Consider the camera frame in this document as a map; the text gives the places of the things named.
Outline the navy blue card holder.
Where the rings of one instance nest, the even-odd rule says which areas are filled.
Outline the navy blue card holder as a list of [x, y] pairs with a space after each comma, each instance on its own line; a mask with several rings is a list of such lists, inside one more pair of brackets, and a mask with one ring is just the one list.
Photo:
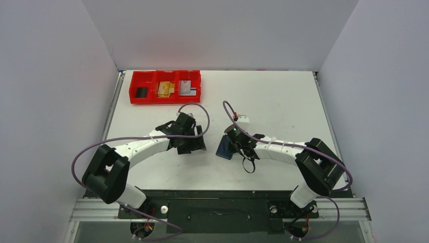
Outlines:
[[216, 156], [231, 160], [233, 157], [233, 153], [228, 150], [229, 139], [227, 137], [223, 137], [218, 145], [216, 150]]

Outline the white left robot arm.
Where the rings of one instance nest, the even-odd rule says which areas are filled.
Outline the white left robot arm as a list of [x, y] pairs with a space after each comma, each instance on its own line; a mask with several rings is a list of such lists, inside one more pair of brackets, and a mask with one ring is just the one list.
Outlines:
[[82, 183], [107, 204], [118, 202], [131, 207], [139, 218], [151, 211], [147, 195], [127, 181], [129, 170], [143, 160], [175, 148], [178, 154], [191, 154], [206, 150], [202, 126], [189, 114], [179, 113], [176, 120], [157, 126], [144, 139], [124, 145], [100, 146], [89, 166]]

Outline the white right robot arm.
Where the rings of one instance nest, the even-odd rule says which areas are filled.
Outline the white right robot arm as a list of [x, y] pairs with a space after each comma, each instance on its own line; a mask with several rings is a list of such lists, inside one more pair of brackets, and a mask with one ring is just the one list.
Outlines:
[[236, 125], [224, 131], [228, 151], [241, 155], [252, 164], [270, 159], [296, 166], [304, 181], [290, 194], [285, 209], [292, 216], [300, 215], [315, 198], [329, 196], [343, 177], [344, 164], [320, 139], [309, 142], [287, 142], [263, 134], [250, 136]]

